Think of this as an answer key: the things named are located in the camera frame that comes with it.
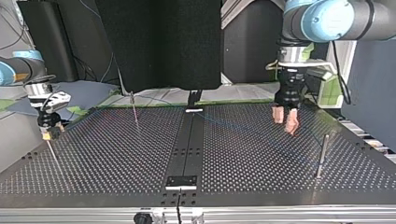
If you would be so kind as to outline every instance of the vertical metal post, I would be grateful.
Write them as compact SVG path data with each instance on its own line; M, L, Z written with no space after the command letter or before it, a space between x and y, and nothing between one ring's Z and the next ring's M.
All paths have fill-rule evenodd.
M324 135L323 143L322 143L322 149L321 149L321 152L320 152L320 160L319 160L317 178L321 178L321 173L322 173L322 169L323 169L323 163L324 163L324 159L326 157L326 151L327 151L327 149L329 147L329 140L330 140L330 136L328 134Z

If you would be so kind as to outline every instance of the black curtain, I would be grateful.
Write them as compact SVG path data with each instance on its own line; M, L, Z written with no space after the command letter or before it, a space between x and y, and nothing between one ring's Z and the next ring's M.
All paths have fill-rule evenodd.
M220 85L220 1L96 0L127 91Z

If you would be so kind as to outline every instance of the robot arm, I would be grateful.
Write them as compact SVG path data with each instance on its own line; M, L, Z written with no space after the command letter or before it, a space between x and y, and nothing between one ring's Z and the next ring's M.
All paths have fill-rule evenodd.
M55 92L50 84L54 76L47 75L41 54L36 50L16 51L10 59L0 57L0 86L23 82L30 105L37 110L37 123L44 140L56 139L64 130L61 117L55 111L70 102L70 95Z
M288 108L286 132L293 134L299 122L297 110L302 101L304 74L315 66L304 57L312 42L334 40L389 40L396 36L396 1L372 0L289 0L286 2L273 117L283 122Z

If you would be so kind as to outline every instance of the black perforated table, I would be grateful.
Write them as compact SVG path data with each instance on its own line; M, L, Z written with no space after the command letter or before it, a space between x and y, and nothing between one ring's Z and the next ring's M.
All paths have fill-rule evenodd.
M0 174L0 208L396 204L396 166L322 110L296 136L271 104L100 108ZM321 139L330 135L321 179ZM169 176L197 189L167 191Z

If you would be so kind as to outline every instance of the gray wall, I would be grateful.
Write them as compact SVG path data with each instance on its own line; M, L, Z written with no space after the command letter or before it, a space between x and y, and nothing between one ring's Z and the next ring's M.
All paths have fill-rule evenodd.
M0 0L0 5L14 10L12 0ZM21 31L20 25L8 13L1 8L0 13L17 31ZM19 37L1 16L0 32L0 48L13 43ZM30 49L30 47L23 41L19 41L11 48L0 50L0 57L11 57L12 51L22 49ZM22 87L0 87L0 100L18 99L24 95ZM0 112L0 172L41 142L36 117Z
M352 104L342 112L358 126L396 150L396 40L361 41L348 81Z

